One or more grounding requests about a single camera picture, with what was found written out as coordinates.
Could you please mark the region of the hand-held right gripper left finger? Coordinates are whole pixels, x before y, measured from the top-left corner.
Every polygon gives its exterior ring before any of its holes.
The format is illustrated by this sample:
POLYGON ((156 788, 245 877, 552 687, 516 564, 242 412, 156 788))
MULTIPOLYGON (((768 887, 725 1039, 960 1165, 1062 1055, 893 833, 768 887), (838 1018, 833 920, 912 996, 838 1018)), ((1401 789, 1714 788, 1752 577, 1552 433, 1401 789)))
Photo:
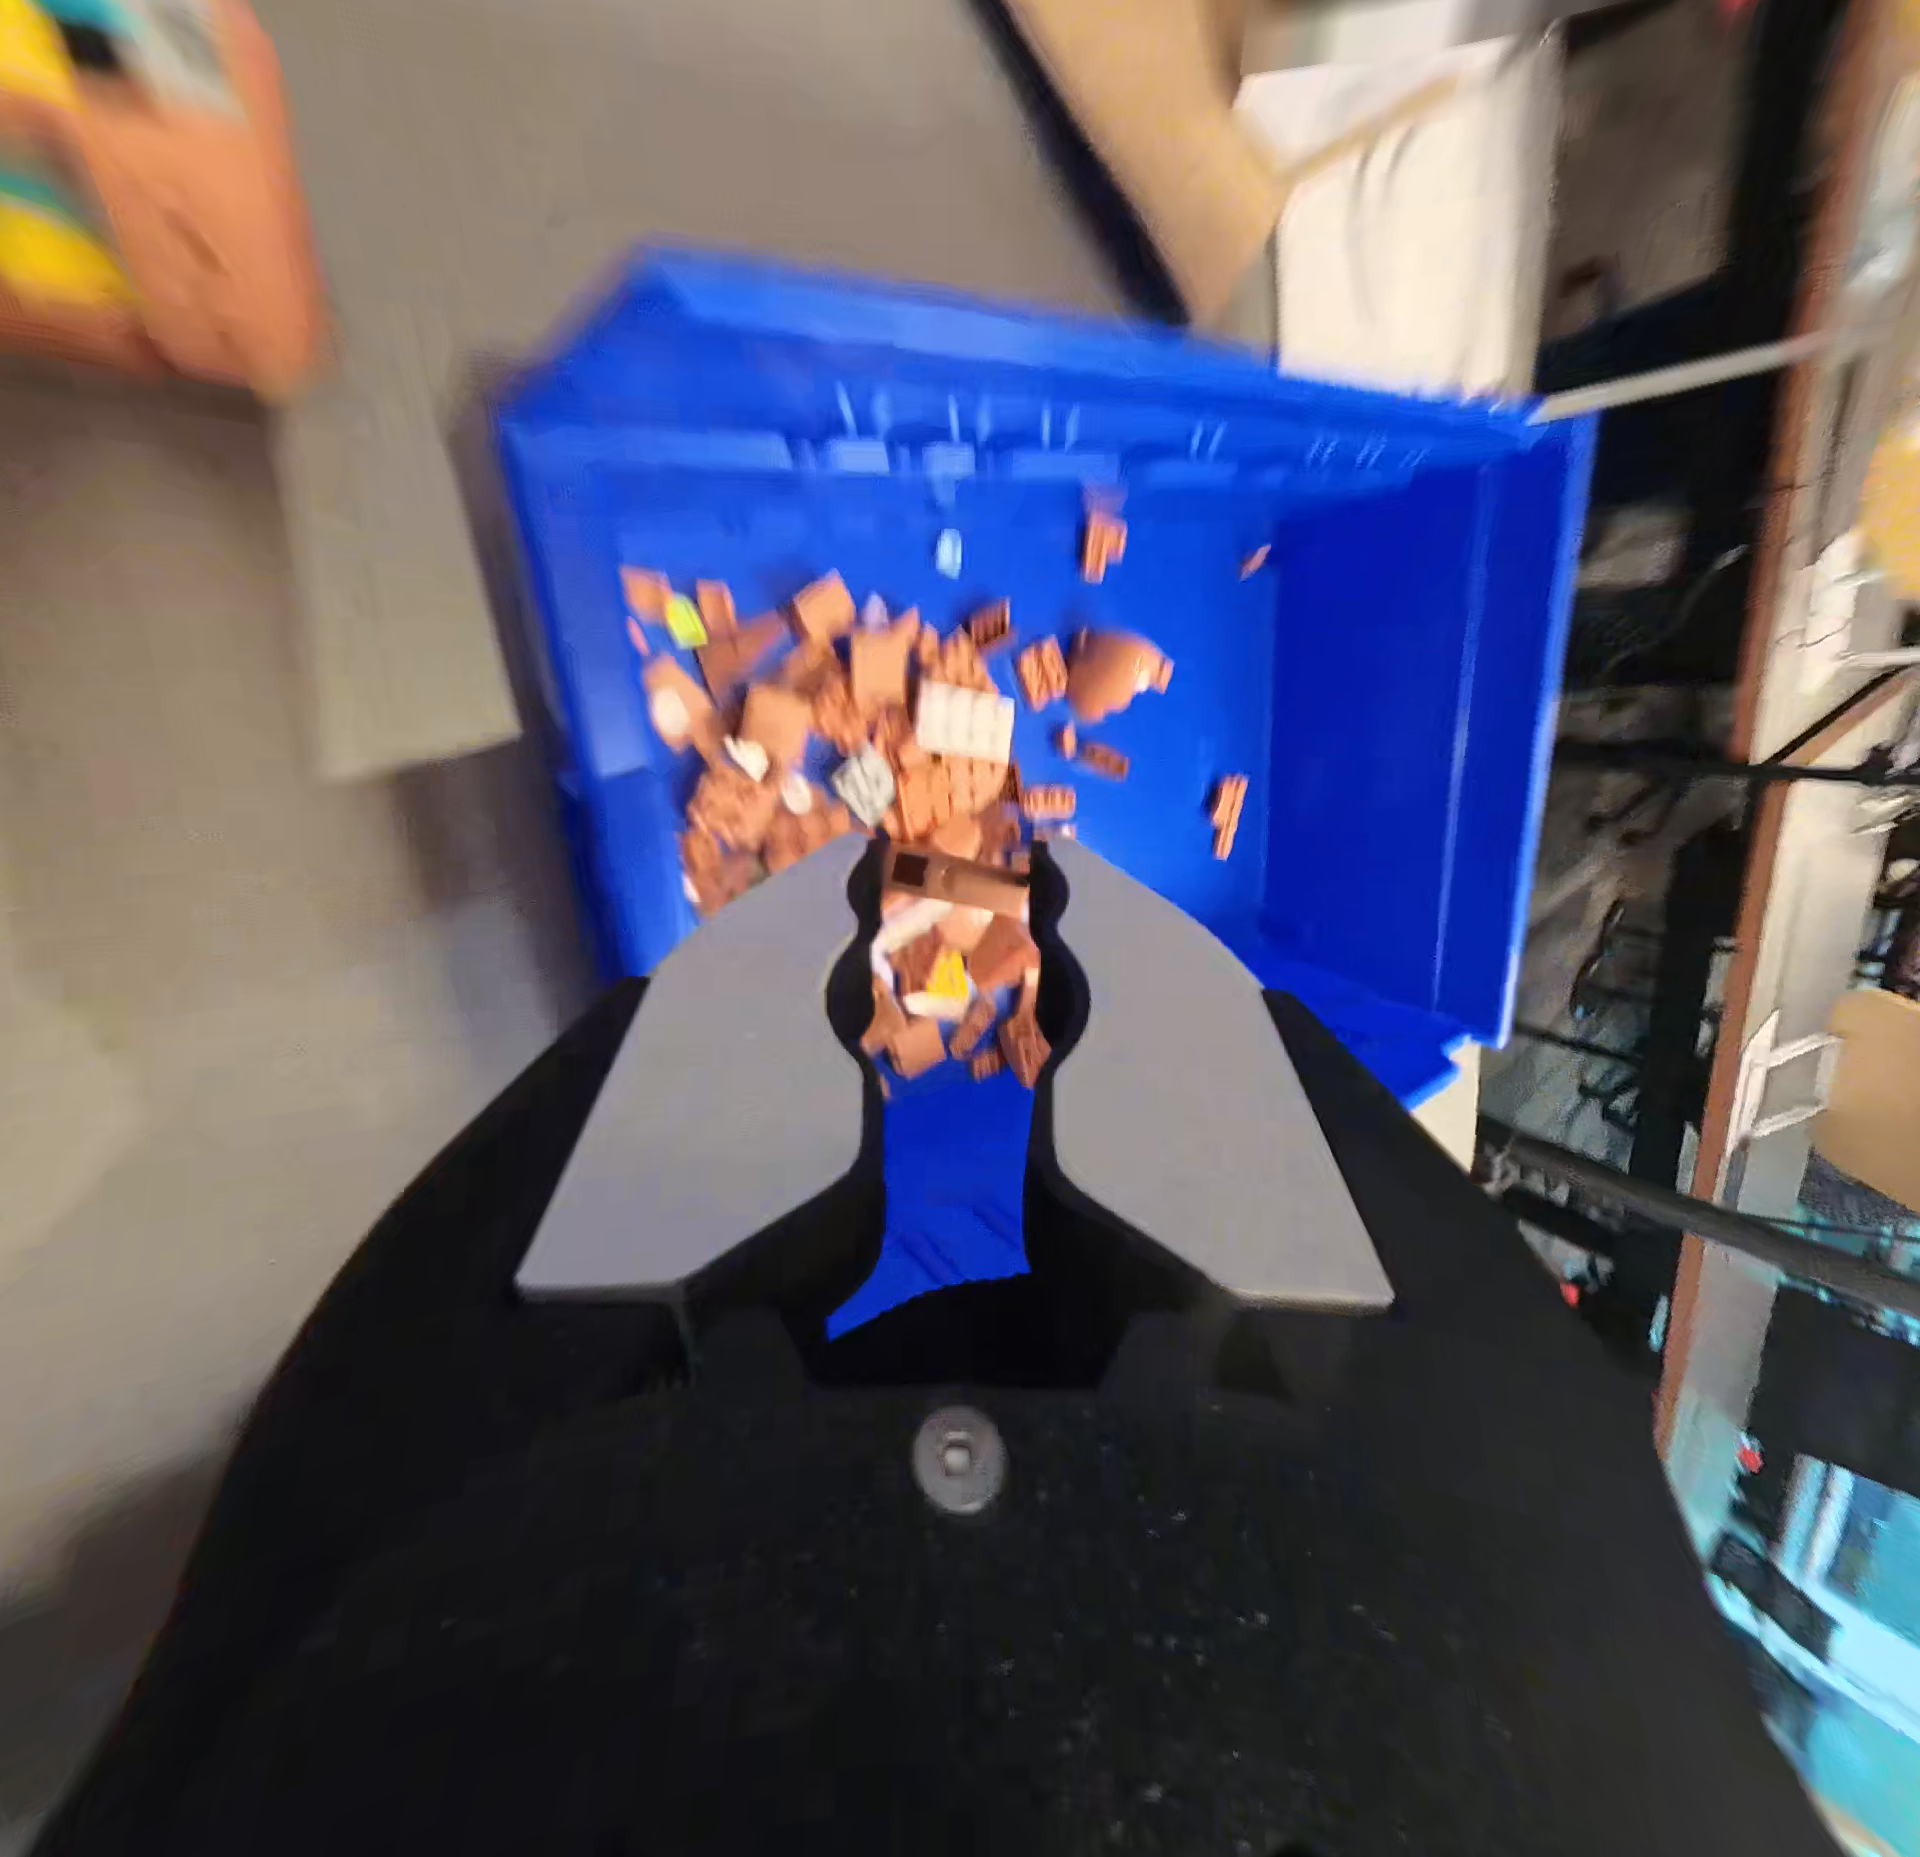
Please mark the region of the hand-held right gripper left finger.
POLYGON ((737 1300, 825 1326, 878 1269, 872 1070, 830 1018, 858 955, 830 839, 699 926, 651 973, 597 1088, 515 1292, 650 1300, 686 1322, 737 1300))

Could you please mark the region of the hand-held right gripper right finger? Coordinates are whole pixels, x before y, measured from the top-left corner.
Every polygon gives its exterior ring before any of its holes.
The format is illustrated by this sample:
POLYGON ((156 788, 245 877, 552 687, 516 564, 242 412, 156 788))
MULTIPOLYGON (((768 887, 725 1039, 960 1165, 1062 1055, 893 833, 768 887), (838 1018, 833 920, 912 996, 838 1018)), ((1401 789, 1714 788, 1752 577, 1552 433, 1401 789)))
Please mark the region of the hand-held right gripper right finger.
POLYGON ((1255 973, 1083 843, 1062 911, 1039 1165, 1112 1367, 1346 1367, 1393 1284, 1255 973))

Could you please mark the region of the pile of brown toy bricks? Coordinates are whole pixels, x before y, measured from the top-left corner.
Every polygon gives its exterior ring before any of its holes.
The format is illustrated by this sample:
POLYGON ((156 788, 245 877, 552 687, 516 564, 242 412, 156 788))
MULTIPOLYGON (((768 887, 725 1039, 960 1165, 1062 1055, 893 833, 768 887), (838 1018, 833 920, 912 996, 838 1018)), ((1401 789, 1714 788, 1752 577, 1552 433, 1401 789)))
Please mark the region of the pile of brown toy bricks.
POLYGON ((1019 870, 1081 839, 1262 945, 1270 503, 1209 486, 613 480, 597 580, 634 727, 597 824, 609 976, 833 838, 1019 870), (701 653, 664 637, 695 596, 701 653))

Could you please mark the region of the blue plastic bin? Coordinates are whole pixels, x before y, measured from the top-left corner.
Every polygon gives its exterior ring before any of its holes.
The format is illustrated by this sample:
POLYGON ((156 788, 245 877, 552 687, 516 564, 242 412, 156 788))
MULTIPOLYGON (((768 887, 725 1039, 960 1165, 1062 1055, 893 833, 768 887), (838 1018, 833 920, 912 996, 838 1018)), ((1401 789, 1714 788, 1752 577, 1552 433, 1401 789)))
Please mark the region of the blue plastic bin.
MULTIPOLYGON (((1512 1028, 1593 429, 1285 378, 1154 328, 641 258, 499 412, 597 935, 597 824, 634 740, 609 653, 622 621, 593 576, 615 478, 880 478, 938 508, 985 482, 1223 486, 1277 522, 1270 963, 1238 956, 1395 1102, 1427 1100, 1462 1045, 1512 1028)), ((1005 870, 867 839, 860 952, 830 980, 830 1018, 872 1070, 882 1242, 825 1327, 1019 1274, 1105 1343, 1081 1257, 1043 1261, 1067 1234, 1036 1139, 1059 843, 1005 870)))

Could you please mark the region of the colourful toy brick model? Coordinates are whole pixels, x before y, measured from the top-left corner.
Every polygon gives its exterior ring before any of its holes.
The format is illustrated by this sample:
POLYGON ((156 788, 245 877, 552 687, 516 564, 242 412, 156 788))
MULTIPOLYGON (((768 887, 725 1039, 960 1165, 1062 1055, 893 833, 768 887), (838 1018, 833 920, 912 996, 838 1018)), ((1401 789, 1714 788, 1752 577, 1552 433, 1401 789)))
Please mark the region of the colourful toy brick model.
POLYGON ((249 0, 4 0, 4 347, 286 406, 325 311, 249 0))

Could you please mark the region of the white metal stand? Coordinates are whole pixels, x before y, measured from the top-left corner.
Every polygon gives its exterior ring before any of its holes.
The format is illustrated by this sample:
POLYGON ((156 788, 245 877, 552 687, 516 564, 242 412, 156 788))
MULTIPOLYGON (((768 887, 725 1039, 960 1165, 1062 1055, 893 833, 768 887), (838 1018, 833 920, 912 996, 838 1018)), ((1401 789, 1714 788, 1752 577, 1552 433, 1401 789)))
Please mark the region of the white metal stand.
POLYGON ((1238 124, 1283 180, 1270 262, 1285 377, 1530 393, 1562 63, 1548 29, 1239 83, 1238 124))

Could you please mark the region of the printed cardboard box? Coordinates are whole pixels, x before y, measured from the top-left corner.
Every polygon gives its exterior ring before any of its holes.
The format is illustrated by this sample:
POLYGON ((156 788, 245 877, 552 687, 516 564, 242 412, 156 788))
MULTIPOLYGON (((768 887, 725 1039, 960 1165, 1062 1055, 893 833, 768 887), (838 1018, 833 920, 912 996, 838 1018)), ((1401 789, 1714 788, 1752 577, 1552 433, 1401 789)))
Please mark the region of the printed cardboard box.
POLYGON ((1262 0, 972 0, 1149 318, 1270 352, 1285 182, 1234 118, 1262 0))

